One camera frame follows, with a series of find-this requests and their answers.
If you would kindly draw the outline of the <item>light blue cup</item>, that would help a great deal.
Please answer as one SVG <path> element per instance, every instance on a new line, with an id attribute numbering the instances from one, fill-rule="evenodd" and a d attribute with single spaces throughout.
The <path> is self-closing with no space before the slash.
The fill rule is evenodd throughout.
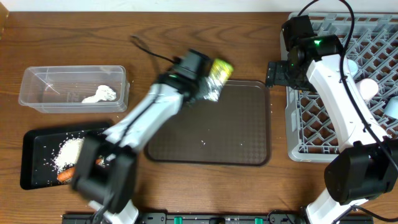
<path id="1" fill-rule="evenodd" d="M 348 59 L 348 68 L 349 68 L 350 74 L 352 76 L 354 76 L 358 73 L 359 67 L 358 67 L 358 64 L 354 60 Z"/>

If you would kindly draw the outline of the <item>white cup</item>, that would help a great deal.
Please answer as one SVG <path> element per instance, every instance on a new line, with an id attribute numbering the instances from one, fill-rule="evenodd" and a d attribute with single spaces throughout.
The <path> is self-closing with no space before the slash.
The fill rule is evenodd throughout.
<path id="1" fill-rule="evenodd" d="M 379 91 L 379 85 L 376 81 L 365 78 L 356 83 L 356 87 L 362 97 L 366 102 L 370 101 Z"/>

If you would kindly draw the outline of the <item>light blue bowl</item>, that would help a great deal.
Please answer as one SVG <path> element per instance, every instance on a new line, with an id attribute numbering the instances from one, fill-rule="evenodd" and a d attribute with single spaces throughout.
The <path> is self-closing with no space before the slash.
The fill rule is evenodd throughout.
<path id="1" fill-rule="evenodd" d="M 392 97 L 386 107 L 384 114 L 390 118 L 398 119 L 398 96 Z"/>

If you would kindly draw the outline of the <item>green snack wrapper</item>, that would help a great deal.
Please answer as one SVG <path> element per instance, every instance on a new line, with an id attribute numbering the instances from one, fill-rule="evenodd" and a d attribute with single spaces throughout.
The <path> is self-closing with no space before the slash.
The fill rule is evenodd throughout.
<path id="1" fill-rule="evenodd" d="M 230 63 L 219 58 L 214 59 L 209 72 L 206 72 L 205 77 L 200 80 L 196 99 L 217 102 L 233 71 L 234 68 Z"/>

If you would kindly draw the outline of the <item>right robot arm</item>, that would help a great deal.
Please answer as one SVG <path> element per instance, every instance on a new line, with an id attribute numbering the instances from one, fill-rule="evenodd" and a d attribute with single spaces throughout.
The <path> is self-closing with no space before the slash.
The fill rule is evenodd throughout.
<path id="1" fill-rule="evenodd" d="M 392 191 L 397 181 L 397 140 L 374 120 L 350 74 L 346 46 L 336 35 L 284 36 L 287 60 L 269 62 L 267 86 L 320 95 L 340 153 L 324 171 L 326 188 L 305 209 L 307 223 L 336 223 L 353 208 Z"/>

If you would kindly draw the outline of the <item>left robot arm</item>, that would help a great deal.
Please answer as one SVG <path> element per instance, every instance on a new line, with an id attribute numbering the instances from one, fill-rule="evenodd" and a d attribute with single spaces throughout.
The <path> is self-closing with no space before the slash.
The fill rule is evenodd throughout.
<path id="1" fill-rule="evenodd" d="M 135 223 L 139 212 L 131 196 L 139 153 L 184 104 L 212 99 L 218 92 L 209 76 L 163 73 L 124 119 L 100 135 L 87 134 L 71 181 L 96 210 L 87 222 Z"/>

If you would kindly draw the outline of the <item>white tissue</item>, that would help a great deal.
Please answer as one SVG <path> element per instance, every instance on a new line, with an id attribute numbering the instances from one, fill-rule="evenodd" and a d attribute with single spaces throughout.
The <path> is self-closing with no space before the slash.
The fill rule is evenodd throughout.
<path id="1" fill-rule="evenodd" d="M 107 85 L 100 85 L 93 96 L 82 100 L 82 103 L 97 103 L 99 101 L 113 101 L 117 97 L 116 92 Z"/>

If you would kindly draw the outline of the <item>white rice pile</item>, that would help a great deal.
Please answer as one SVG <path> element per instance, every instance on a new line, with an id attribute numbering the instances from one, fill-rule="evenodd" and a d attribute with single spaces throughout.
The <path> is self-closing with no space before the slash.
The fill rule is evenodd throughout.
<path id="1" fill-rule="evenodd" d="M 60 146 L 58 154 L 52 160 L 53 169 L 57 172 L 57 175 L 71 166 L 75 166 L 84 140 L 84 138 L 66 139 Z"/>

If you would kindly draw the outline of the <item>orange carrot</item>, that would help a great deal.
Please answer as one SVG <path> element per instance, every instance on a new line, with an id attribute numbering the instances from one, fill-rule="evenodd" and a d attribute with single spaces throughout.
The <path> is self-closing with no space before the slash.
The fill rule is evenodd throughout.
<path id="1" fill-rule="evenodd" d="M 71 166 L 70 168 L 59 173 L 57 175 L 57 180 L 59 182 L 66 182 L 66 181 L 72 179 L 74 172 L 75 172 L 75 166 Z"/>

